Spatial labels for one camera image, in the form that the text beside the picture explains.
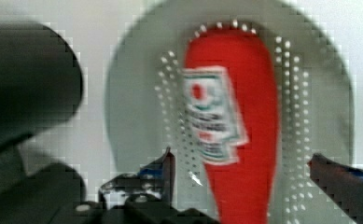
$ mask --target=white dots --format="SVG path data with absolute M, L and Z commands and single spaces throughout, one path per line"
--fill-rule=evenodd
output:
M 231 24 L 233 25 L 234 28 L 237 28 L 239 22 L 237 20 L 233 20 Z
M 204 25 L 201 25 L 201 31 L 202 32 L 206 32 L 207 31 L 207 28 Z
M 286 48 L 289 49 L 291 47 L 291 42 L 289 42 L 289 40 L 287 40 L 285 43 L 285 46 L 286 46 Z
M 243 31 L 247 31 L 247 30 L 248 30 L 248 27 L 247 27 L 247 25 L 246 25 L 246 24 L 243 24 L 243 25 L 242 25 L 242 30 L 243 30 Z
M 165 57 L 161 57 L 161 61 L 162 61 L 163 63 L 168 63 L 168 61 L 167 61 L 167 59 L 166 59 Z

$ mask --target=gray panel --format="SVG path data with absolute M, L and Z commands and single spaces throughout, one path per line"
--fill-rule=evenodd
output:
M 177 158 L 175 206 L 194 206 L 216 216 L 186 125 L 178 70 L 201 25 L 234 19 L 240 28 L 255 29 L 275 66 L 282 131 L 270 222 L 348 223 L 310 181 L 306 162 L 318 151 L 351 162 L 350 81 L 332 43 L 299 12 L 277 1 L 174 0 L 157 6 L 132 28 L 110 67 L 105 99 L 118 170 L 135 171 L 172 146 Z

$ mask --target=bottle label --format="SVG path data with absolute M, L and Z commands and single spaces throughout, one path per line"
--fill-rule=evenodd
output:
M 220 66 L 185 69 L 184 95 L 203 160 L 216 165 L 237 162 L 236 148 L 247 143 L 247 136 L 227 70 Z

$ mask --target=screw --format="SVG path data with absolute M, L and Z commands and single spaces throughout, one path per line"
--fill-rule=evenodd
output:
M 136 199 L 134 199 L 134 201 L 137 203 L 146 203 L 148 201 L 148 198 L 147 196 L 140 195 Z
M 136 174 L 124 174 L 123 176 L 128 177 L 128 178 L 131 178 L 131 177 L 135 177 Z
M 151 183 L 145 183 L 143 184 L 143 189 L 152 189 L 152 184 Z
M 143 175 L 144 179 L 153 179 L 154 175 Z
M 90 209 L 91 206 L 88 204 L 80 204 L 79 206 L 76 207 L 77 212 L 86 212 L 89 211 Z

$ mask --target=red logo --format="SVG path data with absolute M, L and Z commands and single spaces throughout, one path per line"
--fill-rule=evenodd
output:
M 198 83 L 192 85 L 191 93 L 192 96 L 197 100 L 201 101 L 204 99 L 204 88 Z

